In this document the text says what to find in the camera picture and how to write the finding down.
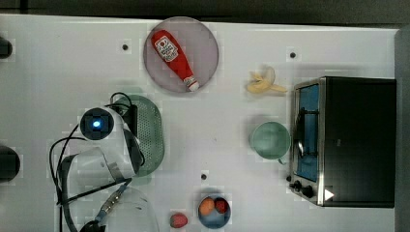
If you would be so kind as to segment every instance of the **pink plate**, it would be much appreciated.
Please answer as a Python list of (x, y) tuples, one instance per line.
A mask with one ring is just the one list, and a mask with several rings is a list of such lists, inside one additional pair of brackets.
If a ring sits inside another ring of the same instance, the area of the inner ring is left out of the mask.
[(168, 31), (178, 41), (188, 58), (199, 88), (205, 86), (214, 75), (219, 60), (218, 44), (212, 32), (198, 20), (178, 16), (158, 24), (148, 35), (144, 45), (145, 68), (158, 85), (177, 93), (190, 90), (152, 47), (151, 37), (160, 30)]

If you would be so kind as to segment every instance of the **banana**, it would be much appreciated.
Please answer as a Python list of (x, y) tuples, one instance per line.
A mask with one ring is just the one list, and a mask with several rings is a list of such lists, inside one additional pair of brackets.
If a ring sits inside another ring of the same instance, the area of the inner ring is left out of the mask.
[(274, 84), (276, 75), (275, 70), (272, 67), (266, 67), (263, 76), (256, 72), (250, 72), (250, 75), (254, 81), (248, 85), (248, 91), (253, 94), (261, 94), (268, 90), (281, 93), (287, 92), (285, 87)]

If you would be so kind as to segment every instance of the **mint green cup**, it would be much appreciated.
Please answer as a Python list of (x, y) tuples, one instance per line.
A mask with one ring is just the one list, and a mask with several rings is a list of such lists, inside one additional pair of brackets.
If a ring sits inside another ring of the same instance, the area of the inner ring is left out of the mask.
[(262, 158), (287, 163), (282, 158), (289, 150), (290, 134), (282, 124), (268, 122), (259, 125), (250, 135), (249, 144)]

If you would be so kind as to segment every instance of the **ketchup bottle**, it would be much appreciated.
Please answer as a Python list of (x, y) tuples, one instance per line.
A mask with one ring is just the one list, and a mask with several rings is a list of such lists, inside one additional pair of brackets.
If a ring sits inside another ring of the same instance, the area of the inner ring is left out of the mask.
[(163, 62), (184, 81), (191, 91), (199, 88), (184, 51), (169, 32), (160, 30), (154, 33), (151, 43)]

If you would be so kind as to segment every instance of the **orange fruit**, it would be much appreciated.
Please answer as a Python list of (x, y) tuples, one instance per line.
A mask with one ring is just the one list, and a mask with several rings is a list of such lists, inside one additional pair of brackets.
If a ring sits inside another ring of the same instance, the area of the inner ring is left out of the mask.
[(208, 216), (215, 209), (214, 200), (211, 197), (205, 198), (202, 203), (199, 205), (199, 213), (202, 216)]

